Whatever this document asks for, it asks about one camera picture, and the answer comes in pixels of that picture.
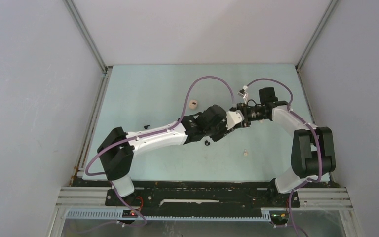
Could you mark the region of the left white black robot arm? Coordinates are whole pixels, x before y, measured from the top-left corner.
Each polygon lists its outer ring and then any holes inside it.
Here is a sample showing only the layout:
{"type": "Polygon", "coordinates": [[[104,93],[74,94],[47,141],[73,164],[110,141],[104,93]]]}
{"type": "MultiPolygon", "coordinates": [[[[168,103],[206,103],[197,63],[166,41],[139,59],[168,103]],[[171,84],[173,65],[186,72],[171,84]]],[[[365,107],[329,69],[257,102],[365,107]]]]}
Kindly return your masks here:
{"type": "Polygon", "coordinates": [[[133,158],[163,147],[184,145],[209,137],[220,140],[244,121],[240,110],[225,111],[213,105],[195,115],[183,116],[177,122],[147,132],[125,132],[114,128],[102,142],[97,152],[104,173],[117,191],[123,205],[132,205],[136,192],[129,175],[133,158]]]}

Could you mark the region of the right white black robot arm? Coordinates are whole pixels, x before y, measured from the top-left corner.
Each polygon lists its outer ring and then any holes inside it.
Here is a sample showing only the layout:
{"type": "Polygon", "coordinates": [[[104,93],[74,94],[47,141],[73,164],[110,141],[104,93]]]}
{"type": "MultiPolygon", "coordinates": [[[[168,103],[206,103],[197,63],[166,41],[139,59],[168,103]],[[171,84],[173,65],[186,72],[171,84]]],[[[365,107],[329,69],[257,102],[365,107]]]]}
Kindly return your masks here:
{"type": "Polygon", "coordinates": [[[260,102],[250,106],[248,87],[244,86],[238,95],[244,101],[236,104],[243,120],[237,127],[245,128],[253,121],[269,120],[281,126],[292,137],[290,167],[271,182],[267,200],[273,206],[281,206],[287,200],[287,193],[297,190],[306,183],[317,183],[323,175],[335,170],[335,149],[333,134],[328,127],[318,127],[306,122],[294,112],[291,104],[280,101],[273,87],[259,90],[260,102]]]}

